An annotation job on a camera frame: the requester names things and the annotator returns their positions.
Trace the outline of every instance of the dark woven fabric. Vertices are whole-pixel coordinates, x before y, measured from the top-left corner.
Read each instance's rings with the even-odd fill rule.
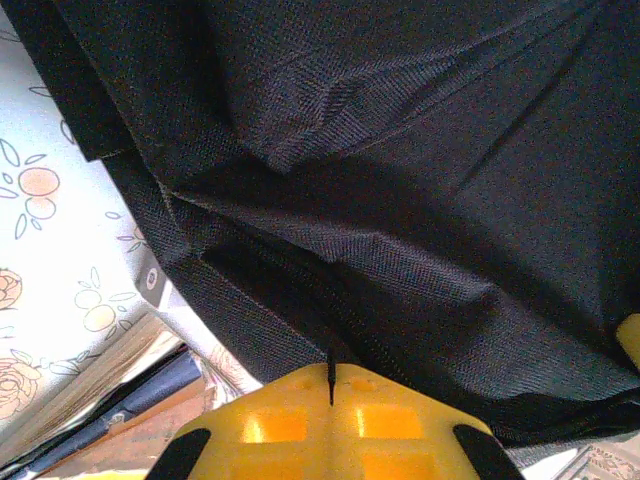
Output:
[[[638,2],[2,4],[70,124],[103,106],[60,59],[99,79],[107,169],[260,380],[333,345],[510,447],[640,428]]]

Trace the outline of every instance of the black pin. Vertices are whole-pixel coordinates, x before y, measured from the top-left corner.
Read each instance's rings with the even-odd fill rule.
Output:
[[[333,407],[333,392],[336,388],[336,360],[333,356],[333,349],[327,352],[327,370],[329,380],[329,405]]]

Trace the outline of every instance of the black fabric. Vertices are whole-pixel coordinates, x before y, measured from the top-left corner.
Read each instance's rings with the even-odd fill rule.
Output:
[[[25,3],[2,0],[61,109],[103,108],[62,88],[79,45],[135,142],[101,130],[107,169],[257,378],[334,345],[520,451],[640,428],[614,339],[640,271],[637,1]],[[57,61],[41,21],[70,32]]]

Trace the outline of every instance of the leaf print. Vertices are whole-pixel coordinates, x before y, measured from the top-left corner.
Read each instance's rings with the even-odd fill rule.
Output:
[[[109,297],[110,302],[124,302],[125,300],[131,300],[136,296],[134,292],[124,292],[124,293],[116,293]]]
[[[20,39],[15,33],[10,32],[8,30],[4,30],[2,28],[0,28],[0,40],[6,40],[7,42],[20,43]]]
[[[100,288],[100,276],[96,267],[91,267],[91,283],[96,288]]]
[[[73,133],[71,133],[69,125],[67,125],[67,122],[65,122],[64,119],[60,120],[60,132],[62,132],[62,136],[64,136],[71,145],[77,144]]]
[[[40,160],[42,160],[44,157],[46,157],[47,154],[46,153],[40,153],[38,155],[31,155],[29,158],[27,158],[24,161],[25,165],[31,165],[33,163],[39,162]]]
[[[27,365],[31,365],[33,362],[33,358],[20,350],[11,349],[11,355],[13,355],[13,358],[16,360],[20,360],[22,363],[26,363]]]
[[[127,253],[135,252],[141,246],[142,246],[142,242],[138,242],[133,247],[131,247],[129,250],[127,250]]]
[[[56,375],[78,375],[80,373],[78,367],[68,360],[60,360],[52,363],[49,370]]]
[[[16,240],[18,240],[22,235],[24,235],[25,230],[27,229],[27,216],[23,213],[18,217],[18,221],[16,222]]]
[[[116,334],[116,330],[118,330],[118,327],[116,327],[115,325],[111,327],[111,330],[109,330],[109,333],[107,333],[107,338],[105,340],[109,340],[111,337],[113,337]]]
[[[49,93],[49,90],[47,90],[47,87],[29,87],[29,91],[36,95],[40,95],[41,97],[51,98],[51,94]]]
[[[14,327],[3,327],[0,328],[0,338],[13,338],[11,334],[13,333]]]
[[[18,198],[18,194],[8,188],[0,187],[0,198]]]
[[[13,165],[14,167],[20,166],[20,157],[16,149],[13,148],[13,145],[0,138],[0,149],[2,150],[5,160],[9,162],[9,165]]]
[[[76,362],[81,363],[84,362],[85,358],[89,356],[89,350],[85,350],[80,355],[76,357]]]
[[[125,331],[127,331],[131,327],[133,327],[133,323],[131,323],[129,320],[120,320],[118,322],[118,325],[120,325],[122,327],[122,329],[125,330]]]

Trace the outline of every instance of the yellow plastic object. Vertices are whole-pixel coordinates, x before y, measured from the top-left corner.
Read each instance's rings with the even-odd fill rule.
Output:
[[[354,365],[311,365],[195,419],[211,438],[190,479],[478,479],[453,427],[470,415]]]
[[[630,315],[622,322],[618,327],[616,337],[629,358],[640,370],[640,314]]]

